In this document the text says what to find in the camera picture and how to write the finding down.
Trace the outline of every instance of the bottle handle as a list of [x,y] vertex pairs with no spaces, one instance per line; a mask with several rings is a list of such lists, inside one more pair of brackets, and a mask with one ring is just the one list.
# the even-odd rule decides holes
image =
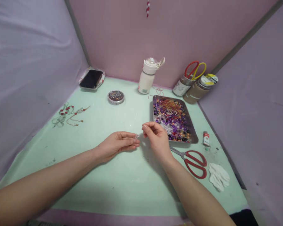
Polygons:
[[163,58],[160,60],[158,66],[157,66],[157,70],[159,70],[159,68],[164,65],[164,62],[165,62],[165,61],[166,61],[166,58],[163,57]]

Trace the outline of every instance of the lavender backdrop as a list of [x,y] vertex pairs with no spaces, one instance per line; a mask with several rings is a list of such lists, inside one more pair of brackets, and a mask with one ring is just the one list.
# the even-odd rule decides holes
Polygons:
[[173,87],[194,61],[209,72],[277,0],[70,0],[92,66],[139,81],[143,60],[166,57],[154,83]]
[[87,67],[63,0],[0,1],[0,180]]
[[283,225],[283,6],[200,104],[267,225]]

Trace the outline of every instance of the left hand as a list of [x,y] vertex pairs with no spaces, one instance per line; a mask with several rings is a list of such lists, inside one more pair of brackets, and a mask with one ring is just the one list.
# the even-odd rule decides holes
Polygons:
[[99,150],[101,162],[107,162],[122,151],[131,151],[139,147],[139,140],[134,142],[135,133],[114,132],[96,148]]

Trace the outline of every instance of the scissors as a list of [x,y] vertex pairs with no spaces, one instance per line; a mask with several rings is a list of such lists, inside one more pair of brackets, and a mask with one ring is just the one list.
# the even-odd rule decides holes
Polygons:
[[[175,149],[175,148],[173,148],[173,147],[170,147],[170,150],[171,150],[172,152],[174,152],[174,153],[176,153],[176,154],[178,154],[178,155],[181,156],[181,158],[185,161],[186,167],[187,167],[187,168],[189,169],[189,171],[194,175],[194,177],[197,177],[197,178],[199,178],[199,179],[204,179],[204,178],[206,178],[206,176],[207,176],[207,170],[205,169],[205,167],[207,166],[207,160],[205,159],[205,157],[204,157],[200,152],[198,152],[198,151],[193,151],[193,150],[187,151],[187,152],[180,152],[180,151],[178,151],[177,149]],[[200,160],[198,160],[197,158],[195,158],[194,156],[190,155],[190,154],[189,154],[190,152],[195,152],[195,153],[199,154],[200,157],[202,158],[202,161],[200,161]],[[189,157],[190,159],[193,159],[195,162],[199,163],[200,165],[197,165],[197,164],[191,162],[189,159],[186,159],[184,156],[187,156],[187,157]],[[196,175],[196,174],[191,170],[191,168],[190,168],[189,165],[192,165],[192,166],[194,166],[194,167],[196,167],[196,168],[202,170],[202,172],[203,172],[202,176]]]
[[[196,63],[195,68],[191,71],[191,73],[190,73],[189,75],[187,75],[186,71],[187,71],[188,68],[189,68],[192,64],[194,64],[194,63]],[[203,72],[202,72],[200,75],[198,75],[197,77],[195,77],[198,68],[199,68],[200,65],[202,65],[202,64],[204,65],[204,70],[203,70]],[[199,63],[198,61],[193,61],[192,63],[190,63],[190,64],[186,67],[186,70],[185,70],[185,77],[188,78],[188,79],[190,79],[190,76],[194,73],[191,80],[192,80],[192,81],[193,81],[193,80],[196,80],[197,78],[199,78],[200,76],[202,76],[202,75],[204,74],[204,72],[205,72],[206,69],[207,69],[207,65],[206,65],[205,62]]]

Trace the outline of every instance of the yellow handle scissors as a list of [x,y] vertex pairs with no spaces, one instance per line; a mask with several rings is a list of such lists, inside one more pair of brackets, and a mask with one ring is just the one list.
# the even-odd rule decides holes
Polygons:
[[[198,68],[200,67],[200,65],[204,65],[204,70],[203,70],[203,72],[200,74],[200,75],[198,75],[197,77],[195,77],[196,76],[196,73],[197,73],[197,70],[198,70]],[[206,63],[205,62],[202,62],[202,63],[200,63],[199,65],[198,65],[198,67],[196,68],[196,70],[195,70],[195,72],[194,72],[194,74],[193,74],[193,77],[192,77],[192,81],[193,80],[196,80],[197,78],[199,78],[199,77],[201,77],[203,74],[204,74],[204,72],[205,72],[205,70],[207,69],[207,65],[206,65]]]

